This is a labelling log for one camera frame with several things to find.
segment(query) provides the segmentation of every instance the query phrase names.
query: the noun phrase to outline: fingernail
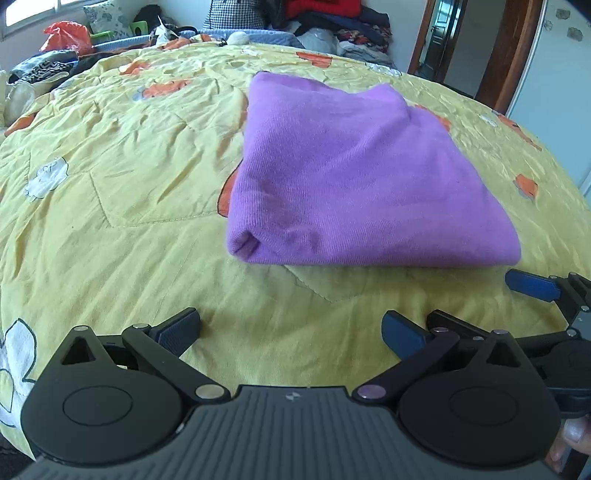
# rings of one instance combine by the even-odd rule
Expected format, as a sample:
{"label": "fingernail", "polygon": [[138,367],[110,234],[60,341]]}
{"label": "fingernail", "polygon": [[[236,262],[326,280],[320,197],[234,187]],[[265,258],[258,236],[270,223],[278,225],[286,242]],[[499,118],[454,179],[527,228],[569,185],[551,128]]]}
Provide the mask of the fingernail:
{"label": "fingernail", "polygon": [[571,442],[578,443],[587,429],[587,419],[571,419],[564,422],[564,438]]}

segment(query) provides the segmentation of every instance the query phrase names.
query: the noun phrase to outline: orange fish print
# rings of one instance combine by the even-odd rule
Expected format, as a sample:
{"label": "orange fish print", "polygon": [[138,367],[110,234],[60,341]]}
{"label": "orange fish print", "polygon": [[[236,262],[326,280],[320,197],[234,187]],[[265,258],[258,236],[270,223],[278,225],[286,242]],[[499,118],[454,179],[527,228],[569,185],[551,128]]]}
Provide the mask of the orange fish print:
{"label": "orange fish print", "polygon": [[437,115],[435,112],[433,112],[432,110],[430,110],[426,106],[417,105],[417,108],[420,108],[421,110],[426,110],[428,112],[431,112],[433,115],[435,115],[437,117],[437,120],[439,120],[439,123],[441,123],[443,125],[443,127],[445,128],[445,130],[447,130],[447,133],[449,133],[451,131],[451,129],[452,129],[452,123],[447,118]]}
{"label": "orange fish print", "polygon": [[538,151],[542,151],[542,147],[533,143],[531,138],[528,137],[525,133],[523,133],[523,130],[521,129],[521,127],[519,125],[517,125],[513,120],[508,119],[502,113],[499,113],[499,112],[495,112],[495,113],[496,113],[497,117],[499,117],[499,120],[501,122],[503,122],[506,126],[511,128],[517,135],[519,135],[521,138],[523,138],[523,140],[525,140],[527,143],[529,143],[532,147],[535,147]]}
{"label": "orange fish print", "polygon": [[142,87],[134,95],[134,100],[144,100],[146,98],[161,97],[163,95],[169,95],[174,92],[185,88],[191,83],[191,80],[172,80],[167,83],[154,83],[153,85],[145,88]]}
{"label": "orange fish print", "polygon": [[184,47],[185,45],[189,45],[191,41],[188,38],[177,38],[176,40],[171,40],[164,45],[160,45],[158,50],[176,50],[177,48]]}
{"label": "orange fish print", "polygon": [[142,70],[148,70],[150,63],[148,61],[136,60],[120,72],[120,75],[138,75]]}
{"label": "orange fish print", "polygon": [[321,69],[327,69],[332,64],[332,57],[329,57],[328,55],[308,53],[305,51],[299,51],[296,55],[302,60],[308,60],[314,67],[319,67]]}
{"label": "orange fish print", "polygon": [[31,115],[22,116],[16,122],[14,122],[11,127],[4,132],[4,136],[7,137],[8,135],[12,135],[17,130],[22,130],[33,123],[35,117],[37,116],[36,113],[32,113]]}
{"label": "orange fish print", "polygon": [[536,195],[538,195],[538,184],[525,175],[521,173],[517,175],[514,183],[519,188],[519,191],[529,199],[534,200]]}
{"label": "orange fish print", "polygon": [[226,183],[224,183],[220,196],[217,199],[217,212],[226,218],[228,218],[228,213],[230,213],[230,195],[232,194],[234,182],[236,182],[236,177],[238,176],[238,167],[234,168],[234,171],[230,173],[230,176],[226,180]]}

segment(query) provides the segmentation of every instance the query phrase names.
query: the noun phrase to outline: window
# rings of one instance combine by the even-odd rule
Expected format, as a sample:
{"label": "window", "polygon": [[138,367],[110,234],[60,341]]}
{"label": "window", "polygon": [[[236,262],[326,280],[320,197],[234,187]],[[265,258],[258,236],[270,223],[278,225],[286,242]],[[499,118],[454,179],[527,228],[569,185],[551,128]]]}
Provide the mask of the window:
{"label": "window", "polygon": [[74,4],[91,4],[100,0],[16,0],[6,9],[2,19],[2,33],[11,33],[31,23],[53,17]]}

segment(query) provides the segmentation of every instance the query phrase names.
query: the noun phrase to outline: green object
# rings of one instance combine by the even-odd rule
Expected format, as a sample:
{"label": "green object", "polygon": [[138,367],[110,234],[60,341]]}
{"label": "green object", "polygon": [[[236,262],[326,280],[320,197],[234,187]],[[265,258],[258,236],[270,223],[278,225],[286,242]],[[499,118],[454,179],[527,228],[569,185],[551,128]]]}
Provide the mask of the green object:
{"label": "green object", "polygon": [[142,20],[141,22],[133,22],[129,27],[136,37],[150,33],[148,32],[148,22],[146,22],[146,20]]}
{"label": "green object", "polygon": [[107,30],[100,33],[91,33],[90,40],[93,45],[98,45],[99,43],[105,43],[111,40],[114,40],[115,36],[112,30]]}

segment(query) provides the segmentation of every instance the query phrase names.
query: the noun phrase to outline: white cabinet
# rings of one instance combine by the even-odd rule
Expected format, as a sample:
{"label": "white cabinet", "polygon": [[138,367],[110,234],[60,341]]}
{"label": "white cabinet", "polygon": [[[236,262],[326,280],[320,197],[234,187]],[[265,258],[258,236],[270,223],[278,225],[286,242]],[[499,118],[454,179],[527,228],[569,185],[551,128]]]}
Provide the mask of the white cabinet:
{"label": "white cabinet", "polygon": [[566,0],[548,0],[541,21],[508,116],[542,140],[591,204],[591,23]]}

